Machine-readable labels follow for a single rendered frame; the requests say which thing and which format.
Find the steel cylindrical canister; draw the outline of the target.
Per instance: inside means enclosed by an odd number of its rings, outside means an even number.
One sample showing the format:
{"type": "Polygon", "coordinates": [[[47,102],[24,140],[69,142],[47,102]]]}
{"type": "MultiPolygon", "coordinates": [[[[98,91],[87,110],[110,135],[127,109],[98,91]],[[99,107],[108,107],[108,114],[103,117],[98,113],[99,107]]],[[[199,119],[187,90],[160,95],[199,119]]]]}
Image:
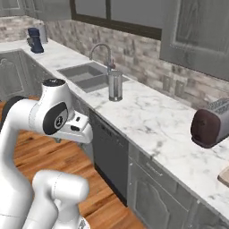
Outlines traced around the steel cylindrical canister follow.
{"type": "Polygon", "coordinates": [[[118,70],[112,70],[108,74],[108,94],[111,101],[120,101],[123,99],[123,73],[118,70]]]}

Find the grey wall cupboard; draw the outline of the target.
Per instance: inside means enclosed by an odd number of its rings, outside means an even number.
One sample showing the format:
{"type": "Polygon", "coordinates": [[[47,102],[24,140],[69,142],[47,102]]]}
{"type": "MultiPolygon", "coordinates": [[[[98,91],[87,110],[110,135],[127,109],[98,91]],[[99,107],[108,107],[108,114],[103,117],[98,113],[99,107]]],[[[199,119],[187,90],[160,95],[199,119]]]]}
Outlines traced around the grey wall cupboard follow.
{"type": "Polygon", "coordinates": [[[229,81],[229,0],[166,0],[160,58],[229,81]]]}
{"type": "Polygon", "coordinates": [[[23,15],[42,21],[69,20],[70,0],[0,0],[0,17],[23,15]]]}

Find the dark grey dishwasher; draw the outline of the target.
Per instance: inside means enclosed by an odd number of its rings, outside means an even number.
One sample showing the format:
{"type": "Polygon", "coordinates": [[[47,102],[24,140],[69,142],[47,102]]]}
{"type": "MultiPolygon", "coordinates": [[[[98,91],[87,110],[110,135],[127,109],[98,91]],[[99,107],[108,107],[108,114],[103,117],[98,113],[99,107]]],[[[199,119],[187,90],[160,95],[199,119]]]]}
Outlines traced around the dark grey dishwasher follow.
{"type": "Polygon", "coordinates": [[[128,141],[118,131],[89,111],[93,131],[94,166],[117,198],[127,206],[128,141]]]}

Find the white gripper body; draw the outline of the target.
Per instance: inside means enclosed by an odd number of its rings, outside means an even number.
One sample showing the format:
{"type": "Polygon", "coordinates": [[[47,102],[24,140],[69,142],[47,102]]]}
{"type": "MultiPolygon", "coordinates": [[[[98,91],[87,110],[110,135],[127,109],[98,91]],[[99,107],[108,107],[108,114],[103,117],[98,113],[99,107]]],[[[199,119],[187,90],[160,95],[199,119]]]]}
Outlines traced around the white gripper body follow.
{"type": "Polygon", "coordinates": [[[82,130],[74,125],[66,124],[55,134],[55,137],[58,139],[89,144],[93,139],[93,131],[89,123],[87,123],[82,130]]]}

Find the grey drawer front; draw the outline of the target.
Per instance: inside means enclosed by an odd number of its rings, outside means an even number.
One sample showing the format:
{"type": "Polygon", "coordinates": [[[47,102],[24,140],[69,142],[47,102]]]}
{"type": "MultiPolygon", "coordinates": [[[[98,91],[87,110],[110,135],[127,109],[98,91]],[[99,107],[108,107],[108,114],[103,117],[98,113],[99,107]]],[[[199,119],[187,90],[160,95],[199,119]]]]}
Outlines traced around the grey drawer front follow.
{"type": "Polygon", "coordinates": [[[186,191],[168,172],[165,172],[142,151],[137,149],[131,143],[129,144],[129,156],[134,159],[156,182],[158,182],[169,194],[171,194],[179,203],[186,209],[191,208],[191,203],[194,200],[192,195],[186,191]],[[163,176],[158,176],[151,171],[146,163],[150,163],[163,176]]]}

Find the grey base cupboard run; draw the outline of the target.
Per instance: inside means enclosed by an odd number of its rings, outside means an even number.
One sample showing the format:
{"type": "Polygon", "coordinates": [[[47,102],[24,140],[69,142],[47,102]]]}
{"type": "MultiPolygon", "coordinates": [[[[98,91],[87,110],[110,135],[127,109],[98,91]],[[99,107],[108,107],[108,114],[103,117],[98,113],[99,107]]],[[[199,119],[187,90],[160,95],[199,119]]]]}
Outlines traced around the grey base cupboard run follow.
{"type": "Polygon", "coordinates": [[[22,50],[0,53],[0,100],[42,94],[42,82],[54,76],[22,50]]]}

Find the white paper towel roll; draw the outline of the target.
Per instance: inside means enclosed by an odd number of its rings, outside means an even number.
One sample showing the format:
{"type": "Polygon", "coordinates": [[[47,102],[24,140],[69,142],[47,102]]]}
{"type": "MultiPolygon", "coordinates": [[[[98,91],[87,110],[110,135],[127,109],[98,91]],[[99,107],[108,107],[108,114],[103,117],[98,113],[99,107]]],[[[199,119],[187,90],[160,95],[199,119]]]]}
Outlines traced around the white paper towel roll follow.
{"type": "Polygon", "coordinates": [[[47,40],[47,30],[46,30],[46,26],[42,23],[40,23],[37,26],[38,30],[39,30],[39,35],[40,35],[40,41],[42,44],[46,44],[48,42],[47,40]]]}

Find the dark brown steel toaster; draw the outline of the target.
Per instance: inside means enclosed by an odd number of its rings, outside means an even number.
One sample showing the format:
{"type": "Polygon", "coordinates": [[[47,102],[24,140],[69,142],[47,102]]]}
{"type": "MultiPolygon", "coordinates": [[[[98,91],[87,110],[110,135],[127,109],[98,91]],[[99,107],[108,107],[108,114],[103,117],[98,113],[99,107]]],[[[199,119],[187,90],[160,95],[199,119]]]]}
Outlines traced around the dark brown steel toaster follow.
{"type": "Polygon", "coordinates": [[[229,137],[229,98],[219,98],[199,109],[191,122],[191,140],[212,148],[229,137]]]}

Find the grey base cupboard door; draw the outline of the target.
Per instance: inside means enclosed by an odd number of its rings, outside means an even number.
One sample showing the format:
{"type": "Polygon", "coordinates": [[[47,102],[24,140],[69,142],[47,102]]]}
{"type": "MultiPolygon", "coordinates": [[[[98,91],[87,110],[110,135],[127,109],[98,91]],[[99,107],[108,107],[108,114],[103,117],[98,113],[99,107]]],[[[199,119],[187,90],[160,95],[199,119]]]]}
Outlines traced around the grey base cupboard door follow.
{"type": "Polygon", "coordinates": [[[133,162],[128,205],[148,229],[186,229],[188,209],[133,162]]]}

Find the pale beige cutting board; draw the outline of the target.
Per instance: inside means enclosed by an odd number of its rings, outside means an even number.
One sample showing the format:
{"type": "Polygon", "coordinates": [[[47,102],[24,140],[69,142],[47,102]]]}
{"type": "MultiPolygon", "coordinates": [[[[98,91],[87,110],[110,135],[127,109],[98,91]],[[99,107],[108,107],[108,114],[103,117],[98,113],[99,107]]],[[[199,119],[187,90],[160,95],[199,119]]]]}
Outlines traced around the pale beige cutting board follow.
{"type": "Polygon", "coordinates": [[[229,166],[217,176],[217,180],[229,188],[229,166]]]}

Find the dark framed window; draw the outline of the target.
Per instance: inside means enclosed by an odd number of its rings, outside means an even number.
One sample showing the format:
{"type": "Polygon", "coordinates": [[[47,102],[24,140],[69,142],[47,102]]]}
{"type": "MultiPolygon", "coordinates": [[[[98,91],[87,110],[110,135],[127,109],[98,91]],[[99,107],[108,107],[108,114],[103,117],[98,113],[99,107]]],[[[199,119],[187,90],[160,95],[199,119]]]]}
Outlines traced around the dark framed window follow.
{"type": "Polygon", "coordinates": [[[72,19],[161,39],[164,0],[69,0],[72,19]]]}

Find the grey kitchen sink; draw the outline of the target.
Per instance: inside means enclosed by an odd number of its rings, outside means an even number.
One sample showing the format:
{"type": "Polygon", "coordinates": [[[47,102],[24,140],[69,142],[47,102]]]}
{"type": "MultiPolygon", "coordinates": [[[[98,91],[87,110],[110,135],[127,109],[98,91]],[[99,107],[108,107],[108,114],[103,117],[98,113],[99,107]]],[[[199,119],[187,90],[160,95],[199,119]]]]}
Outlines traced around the grey kitchen sink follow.
{"type": "Polygon", "coordinates": [[[108,87],[106,67],[95,62],[61,69],[59,72],[86,93],[108,87]]]}

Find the curved steel tap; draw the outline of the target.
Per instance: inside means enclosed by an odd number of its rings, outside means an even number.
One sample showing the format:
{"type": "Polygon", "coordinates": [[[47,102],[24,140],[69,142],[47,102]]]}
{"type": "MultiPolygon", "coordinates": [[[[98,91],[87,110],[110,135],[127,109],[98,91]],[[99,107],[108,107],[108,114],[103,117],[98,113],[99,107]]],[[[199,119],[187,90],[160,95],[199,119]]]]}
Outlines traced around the curved steel tap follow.
{"type": "Polygon", "coordinates": [[[97,43],[95,46],[91,48],[89,51],[89,59],[93,59],[93,52],[97,47],[105,47],[107,49],[107,61],[106,61],[106,67],[107,67],[107,74],[110,74],[110,72],[115,68],[114,59],[111,56],[111,48],[109,45],[105,43],[97,43]]]}

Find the grey wall outlet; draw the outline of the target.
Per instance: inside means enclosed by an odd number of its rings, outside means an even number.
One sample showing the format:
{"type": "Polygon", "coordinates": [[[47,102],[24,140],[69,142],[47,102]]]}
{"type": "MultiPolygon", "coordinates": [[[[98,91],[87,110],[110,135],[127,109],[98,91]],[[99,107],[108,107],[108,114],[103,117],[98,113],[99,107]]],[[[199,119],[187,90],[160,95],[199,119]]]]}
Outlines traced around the grey wall outlet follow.
{"type": "Polygon", "coordinates": [[[174,91],[174,94],[181,98],[183,96],[183,93],[184,93],[184,87],[185,87],[185,84],[181,81],[177,81],[176,84],[175,84],[175,91],[174,91]]]}
{"type": "Polygon", "coordinates": [[[172,79],[168,76],[163,78],[163,90],[169,92],[172,84],[172,79]]]}

